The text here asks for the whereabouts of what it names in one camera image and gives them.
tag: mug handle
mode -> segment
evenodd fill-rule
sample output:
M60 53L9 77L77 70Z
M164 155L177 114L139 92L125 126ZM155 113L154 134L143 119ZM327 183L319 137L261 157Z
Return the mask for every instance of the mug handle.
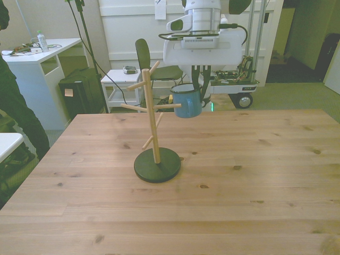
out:
M188 108L189 108L189 118L191 118L193 116L193 114L194 114L194 112L193 112L193 103L192 103L191 98L187 98L186 101L188 103Z

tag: person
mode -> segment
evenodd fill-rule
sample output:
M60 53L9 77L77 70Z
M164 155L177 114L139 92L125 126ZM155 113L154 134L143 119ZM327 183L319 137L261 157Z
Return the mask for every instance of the person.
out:
M0 31L9 25L10 16L3 0L0 0ZM0 54L0 109L13 118L36 148L41 160L49 150L46 132L34 112L28 108L21 95L15 75Z

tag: wheel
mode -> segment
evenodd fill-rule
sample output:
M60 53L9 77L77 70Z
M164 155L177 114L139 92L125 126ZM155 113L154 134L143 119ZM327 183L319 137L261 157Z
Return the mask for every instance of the wheel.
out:
M238 93L235 95L234 105L236 108L247 109L253 103L253 97L250 93Z

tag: black round base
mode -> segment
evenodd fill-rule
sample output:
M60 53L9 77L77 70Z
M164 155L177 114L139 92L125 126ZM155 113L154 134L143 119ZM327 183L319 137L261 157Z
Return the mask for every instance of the black round base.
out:
M143 151L134 161L134 171L143 181L166 182L176 176L181 168L181 160L176 152L159 148L160 163L156 164L152 149Z

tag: bottle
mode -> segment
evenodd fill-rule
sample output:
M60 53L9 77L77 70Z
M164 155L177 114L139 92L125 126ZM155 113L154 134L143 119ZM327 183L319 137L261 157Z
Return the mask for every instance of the bottle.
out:
M45 39L45 36L41 33L41 31L38 31L38 40L42 49L42 52L48 52L47 42Z

